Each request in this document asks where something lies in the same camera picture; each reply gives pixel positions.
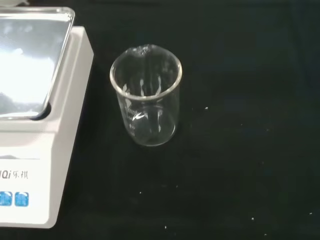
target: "electronic scale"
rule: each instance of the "electronic scale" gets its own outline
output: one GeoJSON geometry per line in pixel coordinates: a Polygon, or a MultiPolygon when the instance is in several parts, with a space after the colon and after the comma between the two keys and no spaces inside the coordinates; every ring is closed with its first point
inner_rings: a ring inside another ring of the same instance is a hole
{"type": "Polygon", "coordinates": [[[57,221],[94,56],[74,17],[0,8],[0,227],[57,221]]]}

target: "black cloth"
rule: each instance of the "black cloth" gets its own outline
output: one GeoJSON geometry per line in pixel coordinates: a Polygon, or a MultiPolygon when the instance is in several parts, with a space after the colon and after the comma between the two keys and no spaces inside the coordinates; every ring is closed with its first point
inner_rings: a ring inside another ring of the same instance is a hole
{"type": "Polygon", "coordinates": [[[31,3],[73,8],[95,58],[56,225],[1,239],[319,239],[318,1],[31,3]],[[179,127],[158,147],[130,139],[109,81],[143,44],[183,67],[179,127]]]}

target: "transparent glass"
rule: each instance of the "transparent glass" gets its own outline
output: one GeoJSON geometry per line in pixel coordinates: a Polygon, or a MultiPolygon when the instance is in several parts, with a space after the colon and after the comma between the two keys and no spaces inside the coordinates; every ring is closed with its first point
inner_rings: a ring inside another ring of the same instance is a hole
{"type": "Polygon", "coordinates": [[[136,143],[157,146],[174,135],[181,78],[179,59],[159,46],[129,48],[114,61],[110,80],[124,126],[136,143]]]}

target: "beaker rim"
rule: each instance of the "beaker rim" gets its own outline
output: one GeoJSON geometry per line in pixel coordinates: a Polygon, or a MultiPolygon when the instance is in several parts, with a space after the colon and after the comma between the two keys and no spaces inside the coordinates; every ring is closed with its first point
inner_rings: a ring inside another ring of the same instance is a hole
{"type": "Polygon", "coordinates": [[[124,98],[126,98],[126,99],[135,100],[135,101],[152,101],[152,100],[161,99],[164,96],[166,96],[169,93],[171,93],[173,90],[175,90],[175,88],[177,86],[179,86],[179,84],[180,84],[180,81],[182,79],[182,73],[183,73],[183,70],[182,70],[181,62],[171,51],[169,51],[169,50],[167,50],[167,49],[165,49],[163,47],[154,45],[154,44],[145,44],[145,45],[141,45],[141,46],[137,46],[137,47],[128,48],[125,52],[123,52],[120,56],[118,56],[116,58],[116,60],[113,62],[112,66],[111,66],[111,69],[110,69],[110,81],[111,81],[111,84],[112,84],[113,88],[116,90],[116,92],[118,94],[120,94],[121,96],[123,96],[124,98]],[[123,91],[121,89],[121,87],[119,87],[119,85],[116,82],[115,71],[116,71],[116,65],[118,64],[118,62],[125,56],[127,51],[132,50],[132,49],[136,49],[136,48],[141,48],[141,47],[152,47],[152,48],[160,49],[160,50],[164,51],[165,53],[167,53],[168,55],[170,55],[174,59],[176,65],[177,65],[178,74],[176,76],[176,79],[175,79],[174,83],[167,90],[161,92],[160,94],[150,95],[150,96],[132,95],[132,94],[130,94],[128,92],[123,91]]]}

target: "blue button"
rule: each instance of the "blue button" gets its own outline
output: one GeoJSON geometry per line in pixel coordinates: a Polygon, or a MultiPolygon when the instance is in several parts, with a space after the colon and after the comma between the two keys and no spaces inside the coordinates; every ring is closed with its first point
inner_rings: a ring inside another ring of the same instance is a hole
{"type": "Polygon", "coordinates": [[[27,207],[29,205],[29,193],[27,192],[16,192],[14,195],[14,204],[17,207],[27,207]]]}
{"type": "Polygon", "coordinates": [[[0,191],[0,206],[11,206],[12,205],[12,192],[0,191]]]}

